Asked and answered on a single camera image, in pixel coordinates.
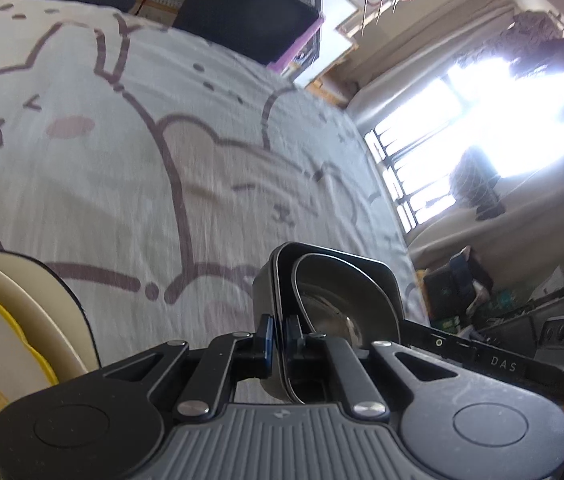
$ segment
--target bed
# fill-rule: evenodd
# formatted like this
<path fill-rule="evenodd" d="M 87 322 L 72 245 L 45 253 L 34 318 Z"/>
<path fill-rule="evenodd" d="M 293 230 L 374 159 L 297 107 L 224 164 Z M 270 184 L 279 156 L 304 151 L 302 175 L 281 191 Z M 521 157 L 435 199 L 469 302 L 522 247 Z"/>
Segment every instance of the bed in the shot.
<path fill-rule="evenodd" d="M 386 262 L 426 322 L 389 200 L 351 121 L 266 68 L 115 9 L 0 0 L 0 248 L 66 281 L 102 364 L 252 330 L 288 240 Z"/>

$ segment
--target black metal bowl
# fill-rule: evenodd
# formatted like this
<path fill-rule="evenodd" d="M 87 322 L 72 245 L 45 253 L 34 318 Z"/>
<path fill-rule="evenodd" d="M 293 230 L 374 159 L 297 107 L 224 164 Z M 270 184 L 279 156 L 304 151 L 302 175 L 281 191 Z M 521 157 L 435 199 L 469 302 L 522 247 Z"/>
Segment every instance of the black metal bowl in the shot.
<path fill-rule="evenodd" d="M 293 264 L 291 284 L 312 332 L 343 337 L 353 348 L 367 349 L 380 339 L 399 342 L 391 300 L 350 263 L 328 254 L 305 254 Z"/>

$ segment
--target screw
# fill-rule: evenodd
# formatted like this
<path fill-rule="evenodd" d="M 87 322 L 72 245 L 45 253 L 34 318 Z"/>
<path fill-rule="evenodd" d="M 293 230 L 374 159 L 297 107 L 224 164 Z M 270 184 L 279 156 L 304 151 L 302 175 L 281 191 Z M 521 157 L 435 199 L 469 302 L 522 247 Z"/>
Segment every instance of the screw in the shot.
<path fill-rule="evenodd" d="M 206 415 L 210 408 L 204 400 L 185 400 L 177 406 L 177 411 L 180 415 L 186 416 L 201 416 Z"/>
<path fill-rule="evenodd" d="M 381 402 L 366 400 L 354 405 L 353 411 L 357 415 L 364 418 L 375 418 L 376 416 L 380 416 L 386 413 L 386 406 L 384 406 Z"/>

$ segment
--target ridged grip surface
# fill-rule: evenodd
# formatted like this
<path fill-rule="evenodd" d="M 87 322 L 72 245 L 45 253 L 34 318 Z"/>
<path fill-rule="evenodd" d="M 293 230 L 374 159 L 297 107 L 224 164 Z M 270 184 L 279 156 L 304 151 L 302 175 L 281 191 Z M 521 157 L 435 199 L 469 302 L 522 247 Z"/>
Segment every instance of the ridged grip surface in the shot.
<path fill-rule="evenodd" d="M 181 426 L 136 480 L 419 480 L 379 424 L 335 404 L 230 404 L 216 420 Z"/>

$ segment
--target round button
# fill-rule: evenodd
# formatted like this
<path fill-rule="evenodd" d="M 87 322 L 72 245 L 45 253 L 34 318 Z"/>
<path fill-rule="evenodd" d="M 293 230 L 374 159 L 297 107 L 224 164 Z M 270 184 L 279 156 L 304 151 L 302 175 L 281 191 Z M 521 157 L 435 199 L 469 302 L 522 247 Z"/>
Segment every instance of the round button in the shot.
<path fill-rule="evenodd" d="M 353 411 L 364 418 L 375 418 L 386 413 L 386 406 L 381 402 L 366 400 L 353 406 Z"/>
<path fill-rule="evenodd" d="M 461 437 L 484 447 L 511 446 L 528 431 L 528 421 L 521 412 L 495 402 L 462 408 L 455 413 L 452 425 Z"/>
<path fill-rule="evenodd" d="M 558 341 L 564 341 L 564 325 L 560 325 L 558 328 Z"/>
<path fill-rule="evenodd" d="M 82 447 L 108 431 L 108 416 L 97 408 L 70 404 L 53 408 L 35 423 L 38 438 L 53 447 Z"/>
<path fill-rule="evenodd" d="M 209 405 L 204 400 L 185 400 L 177 406 L 178 412 L 185 416 L 201 416 L 209 412 Z"/>

